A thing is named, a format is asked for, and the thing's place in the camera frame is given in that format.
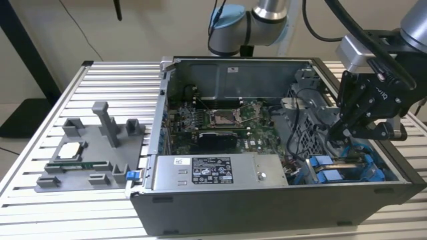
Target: gray plastic peg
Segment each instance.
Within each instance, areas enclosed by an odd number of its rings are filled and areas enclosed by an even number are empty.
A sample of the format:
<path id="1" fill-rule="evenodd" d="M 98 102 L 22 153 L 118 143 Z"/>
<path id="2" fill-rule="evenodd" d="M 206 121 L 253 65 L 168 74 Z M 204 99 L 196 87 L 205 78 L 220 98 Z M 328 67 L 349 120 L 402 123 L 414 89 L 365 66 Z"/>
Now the gray plastic peg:
<path id="1" fill-rule="evenodd" d="M 117 139 L 117 133 L 115 133 L 115 126 L 111 123 L 111 120 L 109 118 L 107 112 L 107 103 L 105 101 L 95 101 L 91 106 L 91 112 L 97 115 L 99 124 L 103 129 L 103 133 L 107 138 L 107 142 L 111 148 L 118 147 L 118 139 Z"/>

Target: circuit board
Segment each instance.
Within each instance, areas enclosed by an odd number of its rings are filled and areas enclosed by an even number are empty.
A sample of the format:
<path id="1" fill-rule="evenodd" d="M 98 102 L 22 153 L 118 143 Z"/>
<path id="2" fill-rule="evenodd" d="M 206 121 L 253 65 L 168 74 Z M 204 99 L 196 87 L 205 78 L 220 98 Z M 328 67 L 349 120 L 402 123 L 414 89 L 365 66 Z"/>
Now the circuit board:
<path id="1" fill-rule="evenodd" d="M 190 154 L 277 154 L 284 160 L 281 139 L 270 121 L 268 107 L 261 102 L 241 101 L 234 109 L 196 109 L 182 105 L 169 111 L 170 146 L 173 155 Z M 221 149 L 200 149 L 200 134 L 236 134 L 234 146 Z"/>

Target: black stand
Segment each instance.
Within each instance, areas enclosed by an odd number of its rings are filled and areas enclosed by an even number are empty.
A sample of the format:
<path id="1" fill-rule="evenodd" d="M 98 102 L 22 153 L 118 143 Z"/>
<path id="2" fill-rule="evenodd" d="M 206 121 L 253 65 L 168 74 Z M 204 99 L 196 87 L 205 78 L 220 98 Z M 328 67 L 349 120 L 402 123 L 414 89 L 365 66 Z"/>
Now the black stand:
<path id="1" fill-rule="evenodd" d="M 240 57 L 253 57 L 253 48 L 254 46 L 241 45 L 240 46 Z"/>
<path id="2" fill-rule="evenodd" d="M 7 0 L 0 0 L 0 27 L 45 96 L 22 101 L 0 127 L 0 137 L 29 138 L 61 92 Z"/>

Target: open computer tower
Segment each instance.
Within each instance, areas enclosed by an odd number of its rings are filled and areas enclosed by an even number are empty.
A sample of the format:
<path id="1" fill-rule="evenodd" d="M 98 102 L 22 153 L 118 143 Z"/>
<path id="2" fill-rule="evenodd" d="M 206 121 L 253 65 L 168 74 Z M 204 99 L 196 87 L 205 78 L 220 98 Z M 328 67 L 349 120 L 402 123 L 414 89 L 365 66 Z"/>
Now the open computer tower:
<path id="1" fill-rule="evenodd" d="M 151 236 L 356 226 L 425 182 L 389 141 L 328 142 L 338 81 L 316 58 L 173 57 L 127 181 Z"/>

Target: sticker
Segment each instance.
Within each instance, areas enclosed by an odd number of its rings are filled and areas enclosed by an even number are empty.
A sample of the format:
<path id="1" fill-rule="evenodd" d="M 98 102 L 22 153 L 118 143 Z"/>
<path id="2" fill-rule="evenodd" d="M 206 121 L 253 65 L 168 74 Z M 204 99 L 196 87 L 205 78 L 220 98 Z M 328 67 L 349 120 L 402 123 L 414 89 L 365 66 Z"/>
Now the sticker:
<path id="1" fill-rule="evenodd" d="M 226 68 L 226 73 L 237 73 L 238 72 L 238 67 L 228 67 Z"/>
<path id="2" fill-rule="evenodd" d="M 233 170 L 229 157 L 192 158 L 193 184 L 232 184 Z"/>
<path id="3" fill-rule="evenodd" d="M 173 164 L 174 165 L 189 165 L 189 158 L 176 157 Z"/>

